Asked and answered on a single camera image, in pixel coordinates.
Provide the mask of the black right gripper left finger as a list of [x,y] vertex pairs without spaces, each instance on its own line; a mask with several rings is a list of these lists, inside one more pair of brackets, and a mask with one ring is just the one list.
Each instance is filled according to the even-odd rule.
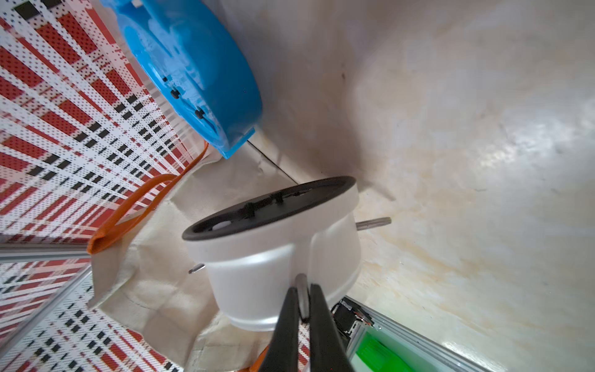
[[259,372],[298,371],[298,291],[289,288]]

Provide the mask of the bright blue round alarm clock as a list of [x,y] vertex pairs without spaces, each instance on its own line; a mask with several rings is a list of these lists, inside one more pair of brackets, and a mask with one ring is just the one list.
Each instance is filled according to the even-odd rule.
[[139,66],[178,116],[230,158],[255,133],[260,90],[235,40],[202,1],[104,1]]

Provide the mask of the beige canvas bag orange handles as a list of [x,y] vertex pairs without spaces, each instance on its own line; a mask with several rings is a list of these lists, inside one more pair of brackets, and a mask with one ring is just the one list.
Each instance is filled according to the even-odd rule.
[[292,181],[252,148],[229,159],[207,150],[181,175],[147,181],[88,244],[91,308],[139,333],[187,371],[237,371],[260,361],[268,332],[241,330],[216,304],[182,239],[193,223]]

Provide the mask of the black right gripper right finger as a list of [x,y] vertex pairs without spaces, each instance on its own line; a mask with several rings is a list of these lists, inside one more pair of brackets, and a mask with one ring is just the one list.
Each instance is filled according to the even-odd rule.
[[354,372],[322,288],[319,285],[311,284],[309,296],[311,371]]

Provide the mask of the white round clock black back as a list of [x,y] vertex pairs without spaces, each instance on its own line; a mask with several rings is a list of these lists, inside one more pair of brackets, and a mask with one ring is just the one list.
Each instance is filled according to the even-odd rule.
[[353,287],[362,265],[359,231],[391,223],[356,221],[358,203],[355,178],[325,178],[223,209],[189,226],[182,239],[232,325],[271,331],[297,276],[320,285],[328,305]]

